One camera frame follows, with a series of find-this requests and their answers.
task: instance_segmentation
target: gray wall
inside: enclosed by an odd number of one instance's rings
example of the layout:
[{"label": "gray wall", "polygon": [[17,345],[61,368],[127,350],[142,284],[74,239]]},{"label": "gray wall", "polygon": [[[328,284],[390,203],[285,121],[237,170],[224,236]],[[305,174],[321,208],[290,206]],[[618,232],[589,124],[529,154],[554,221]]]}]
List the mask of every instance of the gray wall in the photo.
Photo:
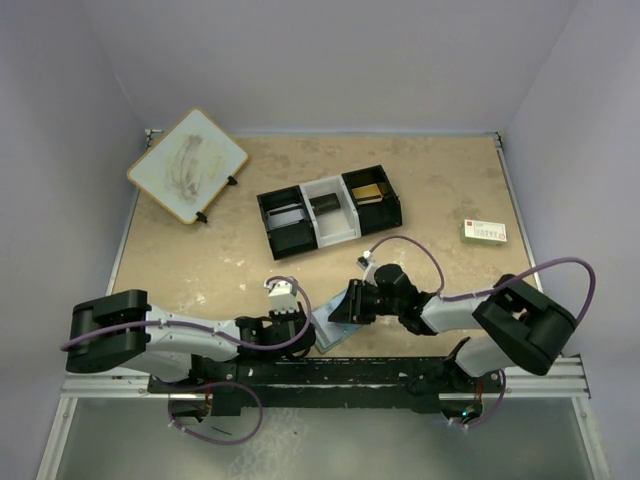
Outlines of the gray wall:
[{"label": "gray wall", "polygon": [[[580,352],[616,477],[638,478],[640,442],[640,3],[584,0],[509,124],[506,156],[538,260],[575,254],[598,275]],[[581,304],[585,274],[543,274]]]},{"label": "gray wall", "polygon": [[84,0],[147,125],[504,128],[577,0]]},{"label": "gray wall", "polygon": [[0,0],[0,465],[34,478],[71,308],[104,294],[143,127],[76,0]]}]

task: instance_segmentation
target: beige tabletop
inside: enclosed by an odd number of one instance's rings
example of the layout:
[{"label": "beige tabletop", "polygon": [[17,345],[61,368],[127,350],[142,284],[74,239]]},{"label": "beige tabletop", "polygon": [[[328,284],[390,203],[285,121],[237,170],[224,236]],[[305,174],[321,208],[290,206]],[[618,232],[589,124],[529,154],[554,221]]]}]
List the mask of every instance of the beige tabletop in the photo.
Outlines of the beige tabletop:
[{"label": "beige tabletop", "polygon": [[[139,288],[170,311],[213,320],[260,316],[269,310],[264,280],[293,275],[314,308],[360,278],[355,261],[390,234],[408,235],[429,248],[446,276],[446,294],[492,285],[503,273],[529,267],[514,209],[489,137],[251,137],[239,144],[249,161],[239,184],[223,189],[204,212],[208,224],[184,225],[141,193],[114,291]],[[404,225],[313,252],[274,261],[256,195],[381,164],[402,203]],[[502,247],[460,242],[463,219],[504,223]],[[393,240],[375,254],[395,262],[422,290],[438,277],[415,246]],[[332,349],[331,356],[446,355],[454,331],[417,337],[391,317],[379,318]]]}]

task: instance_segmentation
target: wire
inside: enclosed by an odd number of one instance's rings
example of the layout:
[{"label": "wire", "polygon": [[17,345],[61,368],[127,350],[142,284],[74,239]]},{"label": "wire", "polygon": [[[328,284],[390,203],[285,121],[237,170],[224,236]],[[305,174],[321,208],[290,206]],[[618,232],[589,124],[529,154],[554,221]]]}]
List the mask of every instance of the wire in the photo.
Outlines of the wire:
[{"label": "wire", "polygon": [[[287,278],[287,277],[282,277],[278,275],[278,276],[274,276],[267,279],[267,283],[272,282],[274,280],[284,280],[286,282],[291,283],[296,288],[296,290],[300,291],[302,298],[304,298],[305,306],[307,309],[304,325],[296,335],[294,335],[292,338],[290,338],[286,342],[282,342],[277,345],[254,345],[252,343],[248,343],[238,338],[232,337],[228,333],[217,332],[212,327],[207,327],[205,325],[200,325],[198,323],[185,322],[182,320],[168,320],[167,322],[164,323],[164,325],[168,327],[185,327],[185,328],[200,330],[203,332],[207,332],[211,335],[217,335],[231,343],[235,343],[237,345],[241,345],[245,348],[250,348],[252,350],[272,351],[272,350],[280,350],[281,348],[286,348],[290,345],[293,345],[298,340],[300,340],[303,337],[303,335],[306,333],[306,331],[309,329],[309,325],[311,324],[311,316],[312,316],[311,300],[309,300],[309,296],[298,284],[298,281],[295,278]],[[62,350],[63,352],[66,352],[70,348],[80,343],[86,342],[88,340],[92,340],[96,337],[100,337],[109,333],[119,332],[121,330],[128,330],[130,328],[159,327],[162,324],[163,322],[161,322],[160,320],[140,320],[136,322],[126,322],[126,323],[120,323],[118,325],[111,325],[110,327],[99,328],[89,333],[78,335],[77,337],[74,337],[71,340],[66,341],[60,346],[60,350]]]},{"label": "wire", "polygon": [[[207,408],[202,408],[198,404],[198,402],[193,402],[191,400],[182,400],[182,399],[180,399],[180,400],[175,400],[174,403],[176,403],[176,404],[184,403],[186,405],[189,405],[189,406],[193,407],[200,415],[205,416],[205,417],[207,415],[209,415],[209,412],[211,411],[211,406],[210,405]],[[226,430],[222,430],[221,428],[218,428],[218,427],[211,426],[210,428],[212,430],[215,430],[216,432],[220,432],[220,433],[224,433],[225,435],[229,435],[230,437],[233,435],[230,432],[227,432]]]},{"label": "wire", "polygon": [[213,389],[213,388],[217,388],[217,387],[236,387],[236,388],[239,388],[240,390],[244,390],[249,395],[251,395],[251,397],[256,401],[256,405],[258,406],[258,422],[256,423],[256,426],[253,428],[253,430],[251,430],[247,435],[245,435],[244,437],[235,438],[233,440],[217,440],[215,438],[207,437],[206,435],[202,435],[201,433],[195,432],[195,431],[191,430],[190,428],[185,427],[184,424],[182,424],[182,422],[180,422],[180,420],[178,420],[178,418],[175,416],[173,410],[171,410],[171,405],[172,405],[171,400],[169,400],[169,402],[167,404],[167,412],[169,414],[169,420],[171,420],[171,424],[170,425],[176,427],[178,430],[186,433],[187,435],[190,435],[190,436],[192,436],[194,438],[197,438],[198,440],[203,440],[203,441],[205,441],[207,443],[212,443],[214,445],[225,445],[225,446],[239,445],[239,444],[244,443],[244,442],[246,442],[248,440],[251,440],[255,436],[255,434],[258,433],[258,430],[260,430],[260,427],[262,426],[262,421],[264,419],[264,407],[262,406],[262,402],[260,401],[260,397],[258,397],[256,392],[251,390],[246,385],[243,385],[243,384],[237,383],[237,382],[232,382],[232,381],[228,381],[228,382],[213,382],[213,383],[205,383],[204,385],[199,385],[197,387],[178,388],[178,389],[176,389],[175,392],[172,392],[172,393],[179,393],[179,392],[191,393],[191,392],[196,392],[198,390],[207,390],[209,388]]},{"label": "wire", "polygon": [[207,388],[204,391],[204,403],[207,405],[207,407],[209,407],[209,410],[211,410],[211,401],[210,401],[210,397],[211,396],[211,388]]},{"label": "wire", "polygon": [[252,343],[247,343],[244,340],[240,340],[239,338],[232,337],[231,335],[225,332],[217,332],[216,334],[219,337],[224,338],[225,340],[228,340],[231,343],[235,343],[236,345],[240,345],[245,348],[251,348],[253,350],[262,350],[262,351],[280,350],[281,348],[286,348],[290,345],[293,345],[298,340],[300,340],[304,336],[305,332],[308,330],[309,325],[311,324],[311,316],[312,316],[311,300],[309,300],[309,296],[307,295],[307,292],[305,292],[302,289],[302,287],[300,287],[300,285],[298,284],[298,281],[295,278],[287,278],[287,277],[282,277],[277,275],[275,277],[271,277],[267,279],[267,283],[270,283],[273,280],[284,280],[285,282],[291,283],[297,290],[300,291],[300,295],[302,295],[302,298],[304,298],[305,307],[307,309],[307,316],[305,318],[304,325],[295,336],[293,336],[286,342],[282,342],[277,345],[254,345]]},{"label": "wire", "polygon": [[388,237],[385,237],[382,240],[378,240],[373,245],[373,247],[371,247],[369,249],[369,251],[371,253],[373,253],[383,243],[385,243],[385,242],[387,242],[389,240],[396,239],[396,238],[400,239],[400,240],[404,240],[404,241],[409,242],[409,243],[413,243],[416,247],[418,247],[420,250],[422,250],[424,253],[426,253],[427,256],[431,259],[431,262],[433,263],[434,267],[436,267],[436,270],[438,271],[438,276],[440,277],[440,286],[436,290],[436,295],[440,295],[442,290],[444,290],[444,273],[442,272],[442,267],[440,267],[440,264],[436,260],[436,257],[433,256],[433,254],[427,249],[427,247],[422,245],[417,240],[414,240],[413,238],[407,237],[405,235],[389,235]]},{"label": "wire", "polygon": [[556,258],[555,260],[549,260],[548,262],[541,263],[539,265],[536,265],[535,267],[531,267],[525,270],[521,274],[510,278],[509,280],[507,280],[504,283],[501,283],[497,287],[489,288],[487,290],[481,290],[479,292],[462,293],[460,295],[452,295],[448,297],[441,296],[440,299],[443,302],[457,302],[459,300],[467,300],[469,298],[477,298],[477,297],[493,295],[494,293],[498,293],[501,290],[504,290],[505,288],[508,288],[511,285],[519,282],[520,280],[528,277],[529,275],[532,275],[536,272],[540,272],[550,267],[555,267],[556,265],[560,265],[563,263],[577,263],[579,265],[582,265],[587,270],[587,273],[589,274],[589,288],[587,290],[587,296],[584,300],[584,304],[582,305],[582,308],[580,309],[580,312],[576,316],[576,323],[579,324],[587,314],[587,311],[591,306],[591,302],[593,301],[593,296],[596,290],[596,272],[588,262],[578,257],[562,257],[562,258]]},{"label": "wire", "polygon": [[514,285],[515,283],[517,283],[520,280],[528,277],[529,275],[533,275],[534,273],[540,272],[540,271],[545,270],[545,269],[550,268],[550,267],[555,267],[556,265],[560,265],[560,264],[563,264],[563,263],[577,263],[578,265],[582,265],[587,270],[587,273],[589,274],[589,288],[587,290],[587,296],[585,298],[584,304],[582,305],[582,308],[580,309],[580,312],[576,316],[576,323],[579,324],[582,321],[582,319],[587,314],[587,311],[589,310],[589,307],[591,306],[591,302],[593,301],[593,296],[594,296],[595,290],[596,290],[596,272],[588,262],[586,262],[585,260],[582,260],[581,258],[578,258],[578,257],[562,257],[562,258],[556,258],[555,260],[549,260],[548,262],[541,263],[539,265],[536,265],[535,267],[531,267],[531,268],[525,270],[524,272],[520,273],[519,275],[516,275],[515,277],[512,277],[509,280],[507,280],[506,282],[498,285],[497,287],[489,288],[489,289],[486,289],[486,290],[481,290],[481,291],[478,291],[478,292],[462,293],[462,294],[459,294],[459,295],[451,295],[451,296],[446,296],[445,297],[445,296],[441,295],[442,290],[444,289],[444,284],[445,284],[444,283],[444,274],[442,273],[442,268],[440,267],[440,264],[438,263],[438,260],[436,260],[436,257],[427,249],[427,247],[422,245],[417,240],[414,240],[413,238],[406,237],[404,235],[390,235],[390,236],[385,237],[382,240],[379,240],[378,242],[376,242],[373,245],[373,247],[371,247],[371,249],[369,249],[369,251],[373,253],[373,251],[376,250],[384,242],[386,242],[388,240],[395,239],[395,238],[398,238],[398,239],[401,239],[401,240],[406,240],[409,243],[413,243],[415,246],[417,246],[420,250],[422,250],[424,253],[426,253],[429,256],[429,258],[433,262],[433,265],[436,267],[436,270],[438,270],[438,275],[440,277],[440,287],[436,290],[435,293],[443,302],[457,302],[457,301],[460,301],[460,300],[467,300],[467,299],[470,299],[470,298],[477,298],[477,297],[484,297],[484,296],[488,296],[488,295],[493,295],[494,293],[498,293],[501,290],[504,290],[505,288],[509,288],[511,285]]},{"label": "wire", "polygon": [[[502,405],[502,401],[504,400],[504,395],[507,391],[507,375],[504,373],[504,370],[499,370],[498,376],[500,377],[500,384],[501,384],[500,394],[498,395],[498,399],[496,400],[496,403],[494,403],[493,406],[491,407],[491,410],[489,410],[485,415],[482,415],[477,420],[473,420],[470,423],[452,422],[453,425],[457,425],[458,427],[464,428],[464,429],[475,428],[482,425],[483,423],[488,421],[491,417],[493,417],[496,414],[496,412],[500,408],[500,405]],[[476,390],[476,394],[474,394],[474,402],[476,401],[477,395],[478,394]]]},{"label": "wire", "polygon": [[306,357],[311,352],[311,347],[305,348],[300,354],[294,355],[293,353],[285,353],[285,357],[289,360],[300,360],[301,358]]},{"label": "wire", "polygon": [[484,386],[482,385],[482,377],[479,377],[476,381],[476,393],[474,397],[474,401],[482,402],[482,393],[484,390]]}]

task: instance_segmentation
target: small whiteboard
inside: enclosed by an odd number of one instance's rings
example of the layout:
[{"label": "small whiteboard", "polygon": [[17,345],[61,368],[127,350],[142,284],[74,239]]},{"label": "small whiteboard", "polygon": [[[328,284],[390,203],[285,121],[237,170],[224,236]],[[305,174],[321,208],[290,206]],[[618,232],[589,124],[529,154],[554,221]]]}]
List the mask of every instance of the small whiteboard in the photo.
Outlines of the small whiteboard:
[{"label": "small whiteboard", "polygon": [[127,173],[183,223],[193,223],[249,156],[204,112],[192,109]]}]

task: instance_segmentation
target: aluminum frame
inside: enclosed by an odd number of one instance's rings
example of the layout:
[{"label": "aluminum frame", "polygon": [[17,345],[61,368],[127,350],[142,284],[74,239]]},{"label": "aluminum frame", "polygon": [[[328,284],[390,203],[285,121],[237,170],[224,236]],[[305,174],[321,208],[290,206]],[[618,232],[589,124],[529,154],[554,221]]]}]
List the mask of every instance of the aluminum frame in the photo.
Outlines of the aluminum frame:
[{"label": "aluminum frame", "polygon": [[[531,266],[535,266],[535,259],[526,228],[522,220],[520,206],[513,190],[513,183],[509,176],[502,141],[497,133],[487,134],[494,140],[496,152],[500,160],[505,177],[509,197],[514,208],[518,227],[524,243],[525,251]],[[110,295],[116,282],[122,255],[129,236],[133,214],[139,197],[139,190],[134,195],[127,224],[120,240],[113,269],[109,277],[106,295]],[[542,291],[540,277],[534,275],[536,286]],[[611,473],[605,450],[598,430],[595,414],[589,403],[589,387],[586,380],[582,360],[576,358],[559,358],[544,377],[537,377],[525,372],[521,368],[506,369],[507,389],[506,398],[571,398],[579,425],[581,439],[595,480],[609,480]],[[67,436],[78,399],[80,398],[168,398],[168,394],[150,394],[147,392],[148,376],[125,368],[116,368],[110,372],[95,375],[67,374],[60,393],[60,401],[53,425],[47,441],[47,446],[40,463],[37,480],[55,480],[64,453]],[[199,398],[201,394],[171,394],[172,398]],[[487,398],[497,394],[486,394]],[[467,398],[466,394],[441,394],[442,400]]]}]

